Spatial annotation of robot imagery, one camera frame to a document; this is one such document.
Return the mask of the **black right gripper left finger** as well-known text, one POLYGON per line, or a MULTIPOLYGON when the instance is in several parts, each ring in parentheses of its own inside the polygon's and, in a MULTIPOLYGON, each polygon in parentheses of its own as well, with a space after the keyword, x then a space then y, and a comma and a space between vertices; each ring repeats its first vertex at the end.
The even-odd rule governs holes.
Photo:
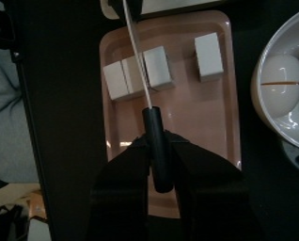
POLYGON ((149 172, 149 146, 138 137, 97 176, 86 241, 147 241, 149 172))

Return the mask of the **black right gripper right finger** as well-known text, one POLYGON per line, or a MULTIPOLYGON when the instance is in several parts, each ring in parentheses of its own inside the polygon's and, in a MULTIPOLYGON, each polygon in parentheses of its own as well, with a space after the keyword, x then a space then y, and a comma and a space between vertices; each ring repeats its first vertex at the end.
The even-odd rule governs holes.
POLYGON ((264 241, 246 179, 218 154, 166 134, 186 241, 264 241))

